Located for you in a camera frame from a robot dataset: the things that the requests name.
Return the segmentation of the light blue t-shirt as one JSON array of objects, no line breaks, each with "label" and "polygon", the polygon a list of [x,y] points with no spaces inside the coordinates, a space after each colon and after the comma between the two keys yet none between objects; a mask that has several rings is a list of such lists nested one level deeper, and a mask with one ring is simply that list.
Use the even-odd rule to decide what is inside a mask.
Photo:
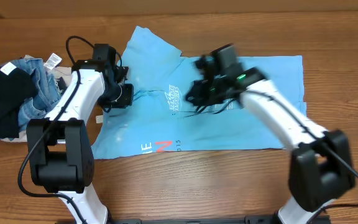
[{"label": "light blue t-shirt", "polygon": [[200,74],[195,58],[149,29],[136,27],[122,56],[134,86],[132,105],[103,115],[93,144],[96,159],[153,152],[281,148],[281,142],[248,110],[232,102],[201,114],[185,100]]}]

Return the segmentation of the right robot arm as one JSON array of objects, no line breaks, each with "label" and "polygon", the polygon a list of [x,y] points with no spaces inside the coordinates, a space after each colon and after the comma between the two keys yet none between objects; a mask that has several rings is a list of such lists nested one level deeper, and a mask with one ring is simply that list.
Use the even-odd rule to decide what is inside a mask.
[{"label": "right robot arm", "polygon": [[328,131],[299,112],[257,67],[244,69],[232,44],[195,61],[202,79],[193,82],[185,100],[206,107],[236,100],[290,152],[289,201],[272,215],[253,215],[246,223],[330,223],[323,210],[355,187],[347,136]]}]

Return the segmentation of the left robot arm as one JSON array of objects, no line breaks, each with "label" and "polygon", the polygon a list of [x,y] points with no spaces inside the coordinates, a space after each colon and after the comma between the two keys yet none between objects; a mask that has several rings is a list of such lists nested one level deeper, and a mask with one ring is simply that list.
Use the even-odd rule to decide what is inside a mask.
[{"label": "left robot arm", "polygon": [[92,184],[94,155],[86,124],[94,105],[108,113],[132,104],[128,70],[116,49],[94,44],[91,59],[73,64],[72,81],[59,103],[27,125],[28,154],[19,169],[18,186],[30,197],[59,198],[74,223],[113,222]]}]

